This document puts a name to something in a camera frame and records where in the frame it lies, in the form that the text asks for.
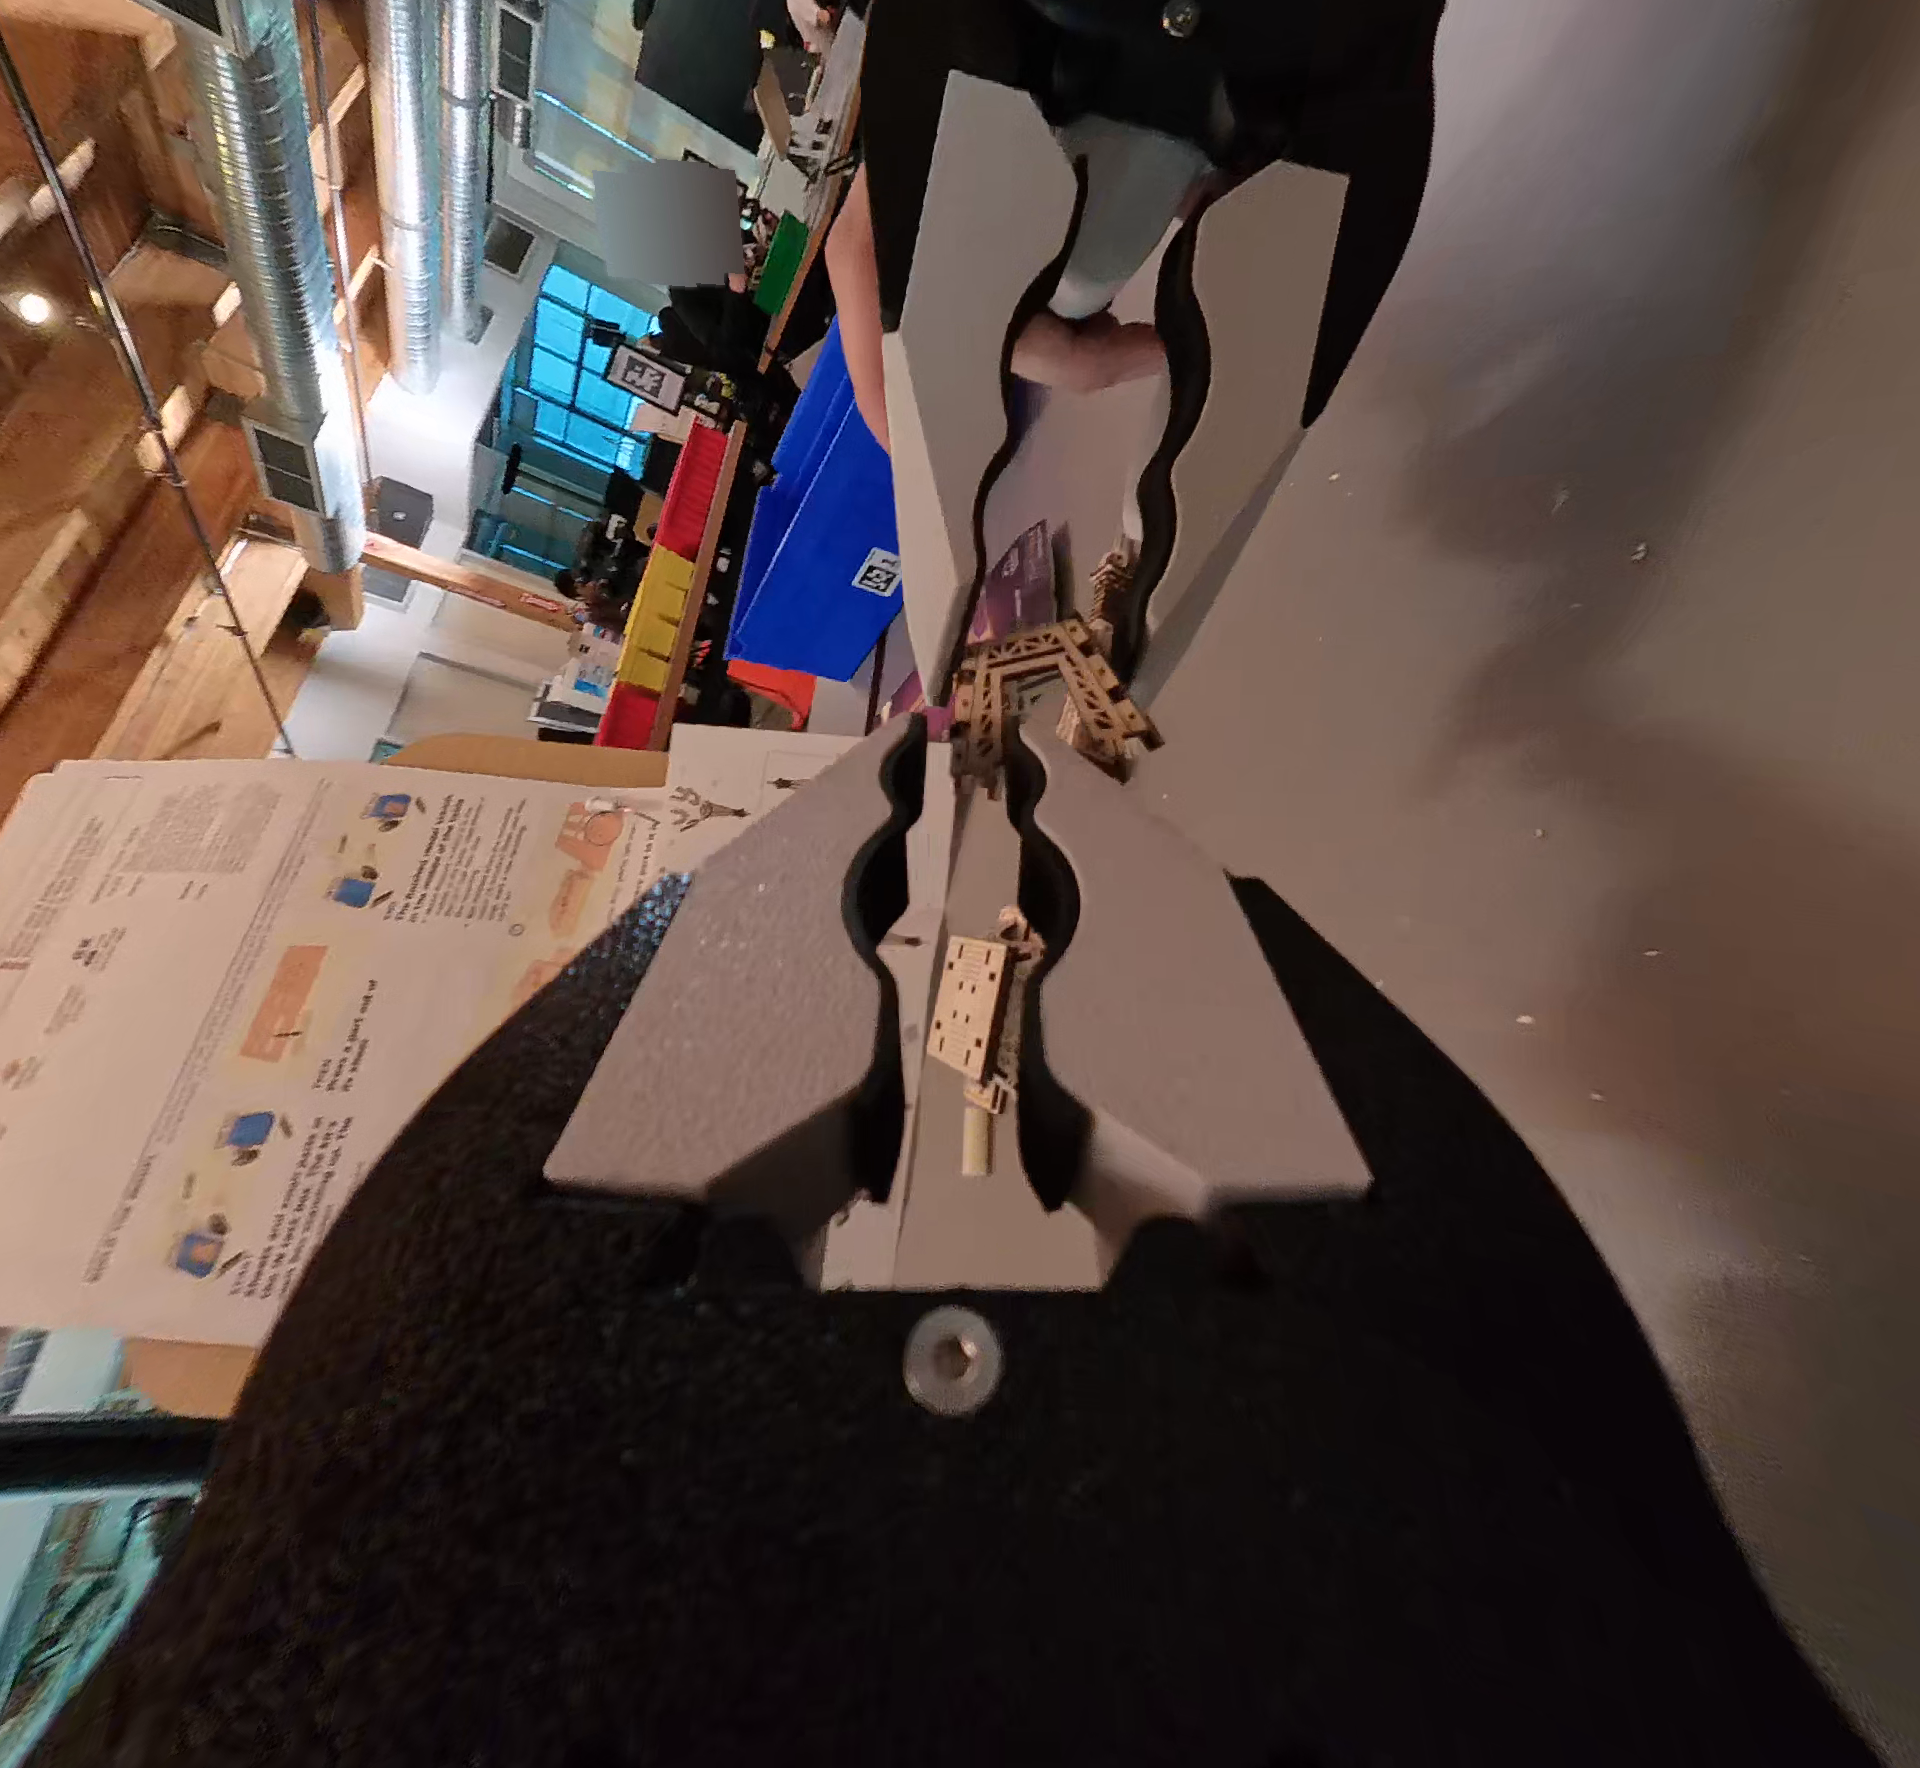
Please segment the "large blue plastic bin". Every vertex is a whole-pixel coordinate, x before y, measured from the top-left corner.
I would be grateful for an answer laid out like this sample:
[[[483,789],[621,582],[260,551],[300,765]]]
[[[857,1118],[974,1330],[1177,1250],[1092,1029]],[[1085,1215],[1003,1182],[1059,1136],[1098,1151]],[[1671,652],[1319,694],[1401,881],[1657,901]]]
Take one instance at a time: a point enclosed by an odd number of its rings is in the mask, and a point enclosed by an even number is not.
[[[833,324],[755,496],[730,659],[849,680],[901,608],[894,463]]]

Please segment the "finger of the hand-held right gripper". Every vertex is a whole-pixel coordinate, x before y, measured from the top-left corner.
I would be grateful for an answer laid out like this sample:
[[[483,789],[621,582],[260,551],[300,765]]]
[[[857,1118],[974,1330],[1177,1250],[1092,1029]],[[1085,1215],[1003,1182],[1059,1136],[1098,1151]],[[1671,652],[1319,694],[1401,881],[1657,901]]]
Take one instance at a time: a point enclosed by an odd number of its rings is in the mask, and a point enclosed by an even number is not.
[[[950,70],[898,326],[881,338],[901,601],[945,706],[986,581],[986,507],[1017,441],[1013,345],[1061,270],[1084,178],[1027,92]]]
[[[1276,161],[1200,203],[1165,248],[1168,395],[1131,491],[1124,673],[1178,666],[1299,450],[1345,199],[1347,174]]]

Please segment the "purple model kit box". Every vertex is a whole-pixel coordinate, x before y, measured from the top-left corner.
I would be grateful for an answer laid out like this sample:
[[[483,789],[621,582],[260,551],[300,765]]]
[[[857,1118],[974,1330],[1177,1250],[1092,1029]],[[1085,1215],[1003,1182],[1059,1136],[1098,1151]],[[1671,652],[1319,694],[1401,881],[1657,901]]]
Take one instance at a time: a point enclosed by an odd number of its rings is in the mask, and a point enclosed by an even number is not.
[[[1041,518],[1020,531],[981,582],[968,624],[966,652],[1059,620],[1069,565],[1067,525]],[[884,700],[877,723],[906,715],[927,717],[930,744],[947,744],[953,735],[953,706],[932,706],[924,699],[924,682],[917,672],[900,678]]]

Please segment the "silver ventilation duct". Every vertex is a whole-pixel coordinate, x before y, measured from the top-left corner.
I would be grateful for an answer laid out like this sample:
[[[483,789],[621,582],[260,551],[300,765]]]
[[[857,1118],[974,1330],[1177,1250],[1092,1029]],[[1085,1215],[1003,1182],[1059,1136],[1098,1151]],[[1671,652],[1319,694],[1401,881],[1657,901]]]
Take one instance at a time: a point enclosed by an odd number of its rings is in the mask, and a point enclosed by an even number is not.
[[[491,110],[489,0],[364,0],[395,384],[428,395],[479,339]]]
[[[132,1],[184,36],[201,101],[227,275],[263,379],[245,410],[260,492],[289,513],[309,564],[341,576],[367,518],[293,0]]]

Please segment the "wooden tower model section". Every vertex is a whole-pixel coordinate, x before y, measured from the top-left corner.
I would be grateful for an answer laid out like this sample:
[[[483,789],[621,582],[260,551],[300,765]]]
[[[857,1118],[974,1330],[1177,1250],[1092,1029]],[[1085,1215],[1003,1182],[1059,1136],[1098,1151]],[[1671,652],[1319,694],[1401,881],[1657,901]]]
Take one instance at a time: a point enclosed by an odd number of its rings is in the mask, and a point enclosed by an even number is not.
[[[1137,754],[1162,748],[1161,730],[1108,658],[1137,557],[1131,541],[1099,557],[1092,573],[1092,617],[1069,612],[962,652],[948,693],[950,772],[959,784],[998,791],[1013,727],[1050,689],[1063,697],[1056,738],[1095,769],[1127,779]]]

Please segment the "black monitor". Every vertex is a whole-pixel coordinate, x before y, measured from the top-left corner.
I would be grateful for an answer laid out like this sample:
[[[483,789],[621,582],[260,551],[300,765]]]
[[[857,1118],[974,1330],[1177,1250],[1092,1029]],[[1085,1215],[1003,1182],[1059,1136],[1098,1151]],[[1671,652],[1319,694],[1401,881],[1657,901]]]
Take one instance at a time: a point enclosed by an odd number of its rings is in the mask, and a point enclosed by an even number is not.
[[[634,10],[637,86],[755,153],[763,138],[755,110],[761,36],[785,27],[785,0],[634,0]]]

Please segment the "small wooden model part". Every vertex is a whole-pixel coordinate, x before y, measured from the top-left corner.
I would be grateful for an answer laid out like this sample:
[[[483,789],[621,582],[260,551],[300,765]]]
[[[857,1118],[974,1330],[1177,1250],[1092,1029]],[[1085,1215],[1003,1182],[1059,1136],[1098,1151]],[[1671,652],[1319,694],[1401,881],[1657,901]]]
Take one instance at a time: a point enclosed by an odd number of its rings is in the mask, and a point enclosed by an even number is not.
[[[1017,904],[986,937],[950,937],[932,993],[924,1054],[960,1080],[959,1173],[991,1178],[998,1128],[1017,1106],[1022,1007],[1046,942]]]

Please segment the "shelf with red yellow bins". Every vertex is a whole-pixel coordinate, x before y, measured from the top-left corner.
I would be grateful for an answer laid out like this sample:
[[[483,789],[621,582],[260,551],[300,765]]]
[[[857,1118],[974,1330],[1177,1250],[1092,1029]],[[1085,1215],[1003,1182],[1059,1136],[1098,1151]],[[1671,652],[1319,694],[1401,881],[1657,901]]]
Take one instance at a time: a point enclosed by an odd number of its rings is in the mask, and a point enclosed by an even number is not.
[[[681,443],[621,638],[596,748],[668,748],[748,439],[746,422],[727,434],[698,423]]]

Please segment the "cluttered wooden workbench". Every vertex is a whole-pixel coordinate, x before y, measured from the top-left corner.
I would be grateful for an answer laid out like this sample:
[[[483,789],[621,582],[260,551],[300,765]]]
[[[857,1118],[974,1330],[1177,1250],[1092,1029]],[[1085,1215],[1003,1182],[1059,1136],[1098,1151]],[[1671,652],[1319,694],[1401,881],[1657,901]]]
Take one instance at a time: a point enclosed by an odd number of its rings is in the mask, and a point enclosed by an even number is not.
[[[856,76],[831,113],[810,113],[809,125],[790,146],[790,163],[810,171],[809,193],[805,202],[806,236],[803,252],[790,275],[785,291],[779,295],[779,310],[770,317],[758,370],[771,372],[781,359],[784,338],[790,319],[803,299],[812,268],[821,262],[829,231],[838,219],[850,188],[859,158],[857,112],[862,88]]]

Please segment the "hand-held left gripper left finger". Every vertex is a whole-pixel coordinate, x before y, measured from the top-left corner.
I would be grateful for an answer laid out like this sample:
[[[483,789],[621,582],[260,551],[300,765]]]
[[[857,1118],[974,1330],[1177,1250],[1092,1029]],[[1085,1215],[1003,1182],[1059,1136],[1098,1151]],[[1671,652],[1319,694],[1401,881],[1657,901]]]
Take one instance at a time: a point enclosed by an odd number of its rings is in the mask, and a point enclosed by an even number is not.
[[[924,793],[904,717],[730,834],[676,827],[672,913],[546,1159],[556,1206],[748,1217],[817,1284],[898,1284],[913,1109],[884,940]]]

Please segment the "person's right hand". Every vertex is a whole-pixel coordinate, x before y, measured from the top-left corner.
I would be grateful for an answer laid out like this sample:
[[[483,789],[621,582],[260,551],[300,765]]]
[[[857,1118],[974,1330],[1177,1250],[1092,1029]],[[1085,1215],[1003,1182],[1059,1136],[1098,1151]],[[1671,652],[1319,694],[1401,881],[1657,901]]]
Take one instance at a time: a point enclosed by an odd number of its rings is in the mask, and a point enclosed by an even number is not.
[[[1162,375],[1165,343],[1151,321],[1041,310],[1020,326],[1007,368],[1034,386],[1098,392]]]

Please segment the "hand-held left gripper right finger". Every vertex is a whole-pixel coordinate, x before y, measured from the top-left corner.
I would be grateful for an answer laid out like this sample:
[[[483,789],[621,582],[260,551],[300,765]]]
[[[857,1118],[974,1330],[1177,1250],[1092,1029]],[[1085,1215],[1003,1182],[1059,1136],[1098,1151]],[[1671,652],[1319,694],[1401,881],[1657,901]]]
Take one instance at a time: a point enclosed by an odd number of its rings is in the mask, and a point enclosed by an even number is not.
[[[1151,1219],[1359,1202],[1373,1168],[1218,860],[1063,740],[1013,729],[1006,804],[1043,958],[1020,1005],[1017,1155],[1067,1259],[1002,1236],[1006,1284],[1099,1284]]]

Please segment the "coloured instruction sheet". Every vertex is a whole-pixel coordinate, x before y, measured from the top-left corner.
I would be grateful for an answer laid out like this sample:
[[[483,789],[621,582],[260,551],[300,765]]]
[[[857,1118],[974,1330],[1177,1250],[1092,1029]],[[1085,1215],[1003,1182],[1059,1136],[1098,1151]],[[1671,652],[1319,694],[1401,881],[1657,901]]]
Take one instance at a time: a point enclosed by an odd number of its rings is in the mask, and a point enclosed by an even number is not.
[[[2,1315],[259,1346],[399,1129],[663,867],[663,787],[69,762],[3,827]]]

